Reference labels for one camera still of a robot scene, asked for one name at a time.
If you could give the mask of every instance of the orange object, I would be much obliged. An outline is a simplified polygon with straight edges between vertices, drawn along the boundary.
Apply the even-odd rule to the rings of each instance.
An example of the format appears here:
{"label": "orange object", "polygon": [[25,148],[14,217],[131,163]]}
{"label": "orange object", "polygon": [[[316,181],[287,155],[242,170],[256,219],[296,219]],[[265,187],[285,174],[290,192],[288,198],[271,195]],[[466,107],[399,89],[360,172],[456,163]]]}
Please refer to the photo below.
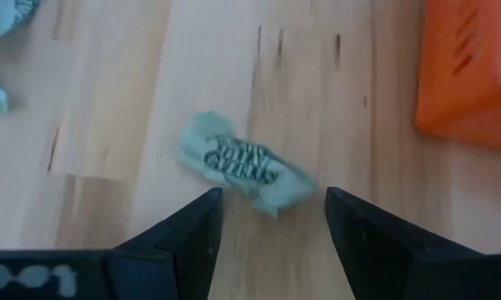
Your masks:
{"label": "orange object", "polygon": [[501,148],[501,0],[427,0],[416,123]]}

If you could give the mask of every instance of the light green paper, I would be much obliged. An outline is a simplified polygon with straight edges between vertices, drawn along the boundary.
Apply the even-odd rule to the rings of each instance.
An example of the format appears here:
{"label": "light green paper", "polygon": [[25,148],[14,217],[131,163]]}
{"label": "light green paper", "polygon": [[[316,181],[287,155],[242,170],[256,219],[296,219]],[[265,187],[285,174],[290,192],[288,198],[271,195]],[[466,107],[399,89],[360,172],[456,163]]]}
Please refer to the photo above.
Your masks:
{"label": "light green paper", "polygon": [[275,217],[279,208],[304,200],[316,188],[304,170],[265,146],[237,139],[230,121],[215,112],[199,112],[185,128],[177,160],[216,183],[238,188],[254,198],[257,209]]}

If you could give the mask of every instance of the black robotic claw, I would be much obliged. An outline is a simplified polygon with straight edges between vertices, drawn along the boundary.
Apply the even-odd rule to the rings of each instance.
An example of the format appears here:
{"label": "black robotic claw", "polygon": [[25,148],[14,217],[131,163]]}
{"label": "black robotic claw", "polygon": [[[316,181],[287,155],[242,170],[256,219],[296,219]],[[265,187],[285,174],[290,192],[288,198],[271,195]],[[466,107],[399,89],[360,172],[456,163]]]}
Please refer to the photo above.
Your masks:
{"label": "black robotic claw", "polygon": [[325,210],[357,300],[501,299],[501,255],[475,252],[336,187]]}
{"label": "black robotic claw", "polygon": [[214,188],[115,249],[0,252],[0,299],[208,299],[222,200]]}

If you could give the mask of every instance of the orange box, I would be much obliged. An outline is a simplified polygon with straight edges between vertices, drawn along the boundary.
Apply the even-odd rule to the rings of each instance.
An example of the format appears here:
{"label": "orange box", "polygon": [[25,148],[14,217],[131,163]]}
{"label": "orange box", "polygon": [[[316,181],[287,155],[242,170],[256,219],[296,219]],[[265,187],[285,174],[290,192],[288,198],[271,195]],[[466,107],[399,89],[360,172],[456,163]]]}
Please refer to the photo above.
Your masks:
{"label": "orange box", "polygon": [[426,133],[501,148],[501,0],[427,0],[416,112]]}

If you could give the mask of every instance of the wooden floor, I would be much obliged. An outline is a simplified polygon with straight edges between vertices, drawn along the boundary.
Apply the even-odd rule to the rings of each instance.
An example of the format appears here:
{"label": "wooden floor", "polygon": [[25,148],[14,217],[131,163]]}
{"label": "wooden floor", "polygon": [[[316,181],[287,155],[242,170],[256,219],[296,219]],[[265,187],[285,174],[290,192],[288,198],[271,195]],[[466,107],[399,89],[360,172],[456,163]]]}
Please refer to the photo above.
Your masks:
{"label": "wooden floor", "polygon": [[197,111],[306,168],[272,219],[227,191],[210,298],[353,299],[323,214],[337,186],[501,252],[501,152],[412,125],[421,0],[52,0],[0,40],[0,248],[115,246],[213,184],[175,163]]}

